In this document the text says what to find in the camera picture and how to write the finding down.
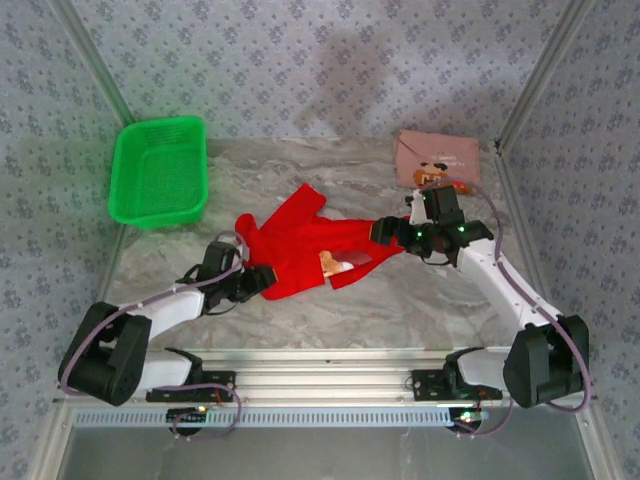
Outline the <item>right controller board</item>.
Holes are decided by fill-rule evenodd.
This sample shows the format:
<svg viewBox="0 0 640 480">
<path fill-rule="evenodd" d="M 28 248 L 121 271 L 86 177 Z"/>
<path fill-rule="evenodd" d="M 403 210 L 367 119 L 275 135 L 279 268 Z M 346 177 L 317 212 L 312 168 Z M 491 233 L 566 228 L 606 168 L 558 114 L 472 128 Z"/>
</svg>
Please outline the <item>right controller board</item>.
<svg viewBox="0 0 640 480">
<path fill-rule="evenodd" d="M 453 422 L 452 429 L 468 434 L 475 433 L 489 418 L 484 410 L 466 408 L 451 408 L 449 415 Z"/>
</svg>

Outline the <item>folded pink t-shirt pixel print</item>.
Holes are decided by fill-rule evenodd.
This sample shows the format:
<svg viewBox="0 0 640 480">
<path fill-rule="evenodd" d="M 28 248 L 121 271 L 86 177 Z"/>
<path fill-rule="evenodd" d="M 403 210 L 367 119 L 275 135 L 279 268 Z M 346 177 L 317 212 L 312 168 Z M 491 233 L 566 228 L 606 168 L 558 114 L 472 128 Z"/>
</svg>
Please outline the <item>folded pink t-shirt pixel print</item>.
<svg viewBox="0 0 640 480">
<path fill-rule="evenodd" d="M 480 142 L 473 137 L 400 130 L 393 143 L 396 184 L 406 189 L 424 188 L 435 180 L 456 177 L 451 184 L 462 195 L 473 195 L 471 185 L 481 185 Z"/>
</svg>

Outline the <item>controller board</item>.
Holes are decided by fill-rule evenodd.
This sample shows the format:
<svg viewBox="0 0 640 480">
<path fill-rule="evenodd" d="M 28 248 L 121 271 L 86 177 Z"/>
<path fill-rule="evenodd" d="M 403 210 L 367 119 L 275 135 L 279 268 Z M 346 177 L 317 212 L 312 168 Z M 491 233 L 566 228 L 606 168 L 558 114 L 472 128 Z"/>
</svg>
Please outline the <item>controller board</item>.
<svg viewBox="0 0 640 480">
<path fill-rule="evenodd" d="M 489 418 L 484 410 L 466 408 L 451 408 L 449 415 L 453 422 L 452 429 L 468 434 L 475 433 Z"/>
<path fill-rule="evenodd" d="M 207 410 L 203 407 L 170 408 L 165 414 L 167 424 L 201 424 L 206 421 Z"/>
</svg>

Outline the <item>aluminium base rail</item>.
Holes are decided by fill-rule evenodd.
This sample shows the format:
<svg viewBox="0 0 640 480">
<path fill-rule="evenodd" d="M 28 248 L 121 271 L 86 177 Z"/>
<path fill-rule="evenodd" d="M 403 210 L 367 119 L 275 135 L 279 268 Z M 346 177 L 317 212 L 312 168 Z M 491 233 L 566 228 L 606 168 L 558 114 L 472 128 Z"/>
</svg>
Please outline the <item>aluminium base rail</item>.
<svg viewBox="0 0 640 480">
<path fill-rule="evenodd" d="M 204 369 L 236 374 L 233 397 L 252 407 L 395 406 L 414 401 L 411 373 L 439 370 L 451 352 L 407 349 L 293 349 L 187 351 L 203 360 Z M 148 402 L 139 394 L 128 402 L 232 405 L 231 402 Z M 475 400 L 426 400 L 442 405 L 469 405 Z"/>
</svg>

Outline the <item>aluminium frame post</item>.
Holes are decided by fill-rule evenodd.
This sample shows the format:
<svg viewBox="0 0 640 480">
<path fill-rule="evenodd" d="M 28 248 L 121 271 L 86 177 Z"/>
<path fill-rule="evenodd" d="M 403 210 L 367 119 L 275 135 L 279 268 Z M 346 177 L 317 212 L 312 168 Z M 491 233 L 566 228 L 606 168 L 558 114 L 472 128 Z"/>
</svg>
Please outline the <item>aluminium frame post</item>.
<svg viewBox="0 0 640 480">
<path fill-rule="evenodd" d="M 495 148 L 499 154 L 504 155 L 513 147 L 594 4 L 595 0 L 567 0 L 539 59 L 495 140 Z"/>
</svg>

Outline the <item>green plastic basket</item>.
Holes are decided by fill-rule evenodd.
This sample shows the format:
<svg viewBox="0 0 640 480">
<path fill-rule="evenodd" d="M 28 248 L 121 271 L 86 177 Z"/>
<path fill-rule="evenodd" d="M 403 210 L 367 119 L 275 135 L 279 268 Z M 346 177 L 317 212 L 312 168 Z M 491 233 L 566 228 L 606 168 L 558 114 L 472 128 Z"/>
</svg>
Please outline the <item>green plastic basket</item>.
<svg viewBox="0 0 640 480">
<path fill-rule="evenodd" d="M 196 116 L 139 121 L 115 141 L 108 213 L 138 229 L 191 224 L 208 200 L 206 125 Z"/>
</svg>

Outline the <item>shiny metal sheet panel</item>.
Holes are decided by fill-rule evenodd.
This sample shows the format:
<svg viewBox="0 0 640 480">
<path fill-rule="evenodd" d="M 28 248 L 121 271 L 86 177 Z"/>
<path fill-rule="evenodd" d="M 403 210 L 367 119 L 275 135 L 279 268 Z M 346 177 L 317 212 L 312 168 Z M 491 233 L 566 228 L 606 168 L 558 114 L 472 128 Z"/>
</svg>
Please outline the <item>shiny metal sheet panel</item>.
<svg viewBox="0 0 640 480">
<path fill-rule="evenodd" d="M 178 442 L 162 429 L 76 430 L 56 480 L 595 480 L 571 434 L 511 425 L 488 438 L 440 428 L 239 429 Z"/>
</svg>

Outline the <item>left controller board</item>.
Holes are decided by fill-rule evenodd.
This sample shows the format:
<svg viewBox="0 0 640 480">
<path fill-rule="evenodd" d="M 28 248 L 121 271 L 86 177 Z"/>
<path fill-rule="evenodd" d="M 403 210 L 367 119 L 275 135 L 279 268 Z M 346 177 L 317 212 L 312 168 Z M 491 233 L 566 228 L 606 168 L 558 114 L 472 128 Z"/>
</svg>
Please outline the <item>left controller board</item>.
<svg viewBox="0 0 640 480">
<path fill-rule="evenodd" d="M 206 421 L 207 410 L 203 407 L 170 408 L 165 414 L 167 424 L 201 424 Z"/>
</svg>

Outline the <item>red t-shirt with bear print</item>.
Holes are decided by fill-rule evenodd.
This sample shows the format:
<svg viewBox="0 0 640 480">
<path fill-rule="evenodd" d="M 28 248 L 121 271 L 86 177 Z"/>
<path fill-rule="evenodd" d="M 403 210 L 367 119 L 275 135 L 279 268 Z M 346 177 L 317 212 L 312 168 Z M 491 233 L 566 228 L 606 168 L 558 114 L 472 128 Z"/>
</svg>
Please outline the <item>red t-shirt with bear print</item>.
<svg viewBox="0 0 640 480">
<path fill-rule="evenodd" d="M 320 215 L 326 197 L 308 184 L 300 186 L 261 226 L 250 213 L 235 222 L 248 246 L 249 266 L 269 266 L 276 282 L 262 292 L 279 300 L 330 283 L 349 286 L 387 259 L 403 252 L 393 240 L 380 245 L 370 239 L 374 222 L 329 219 Z"/>
</svg>

